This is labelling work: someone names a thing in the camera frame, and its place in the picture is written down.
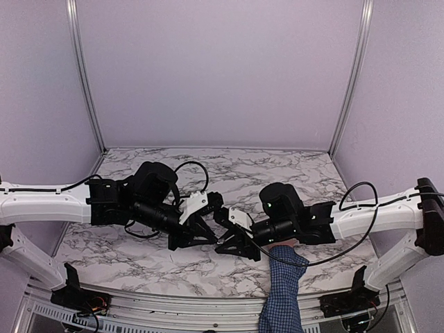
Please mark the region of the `blue checkered sleeve forearm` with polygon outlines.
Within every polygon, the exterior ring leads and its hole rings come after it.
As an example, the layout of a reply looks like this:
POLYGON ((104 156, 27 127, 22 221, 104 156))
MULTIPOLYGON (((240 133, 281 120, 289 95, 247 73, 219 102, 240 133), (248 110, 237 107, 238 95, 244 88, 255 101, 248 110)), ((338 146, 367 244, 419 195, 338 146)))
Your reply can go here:
POLYGON ((299 280, 309 261, 288 246, 268 251, 271 288, 259 315, 258 332, 303 332, 298 304, 299 280))

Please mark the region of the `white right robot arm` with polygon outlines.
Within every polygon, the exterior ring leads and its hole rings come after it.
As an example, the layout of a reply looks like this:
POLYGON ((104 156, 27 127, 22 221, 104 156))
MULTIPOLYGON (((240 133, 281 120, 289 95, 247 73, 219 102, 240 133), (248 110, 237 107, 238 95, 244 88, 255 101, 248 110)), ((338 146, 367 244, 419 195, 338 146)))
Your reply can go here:
POLYGON ((359 269, 343 304, 351 311, 365 305, 371 293, 378 293, 419 261, 443 254, 443 194, 429 178, 404 192, 352 203, 327 201, 306 206, 293 185, 272 183, 259 193, 266 214, 253 221, 245 212, 221 207, 214 220, 227 232, 216 251, 255 261, 262 246, 297 239, 300 244, 333 244, 356 235, 406 230, 405 236, 375 263, 359 269))

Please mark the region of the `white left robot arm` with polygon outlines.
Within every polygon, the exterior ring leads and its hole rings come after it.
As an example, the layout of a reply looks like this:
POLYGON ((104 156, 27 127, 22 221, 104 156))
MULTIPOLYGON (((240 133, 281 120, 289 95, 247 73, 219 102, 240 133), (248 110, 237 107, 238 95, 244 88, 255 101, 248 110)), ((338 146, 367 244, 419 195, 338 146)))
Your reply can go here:
POLYGON ((181 196, 178 175, 160 162, 144 162, 123 180, 92 175, 72 185, 1 186, 1 254, 44 283, 74 309, 87 304, 76 269, 53 260, 30 242, 20 223, 67 222, 93 226, 131 221, 168 236, 169 250, 215 244, 204 216, 223 205, 218 192, 206 189, 181 196))

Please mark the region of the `person's hand with long nails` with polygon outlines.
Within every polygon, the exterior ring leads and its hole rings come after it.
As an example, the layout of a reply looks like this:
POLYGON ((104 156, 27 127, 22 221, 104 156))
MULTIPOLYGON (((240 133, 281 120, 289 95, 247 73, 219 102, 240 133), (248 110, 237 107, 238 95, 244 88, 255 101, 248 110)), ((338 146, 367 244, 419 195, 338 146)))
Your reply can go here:
POLYGON ((288 247, 294 248, 296 243, 297 243, 296 239, 288 239, 286 241, 280 241, 280 242, 275 242, 273 244, 270 244, 267 246, 267 249, 271 250, 272 248, 278 247, 278 246, 288 246, 288 247))

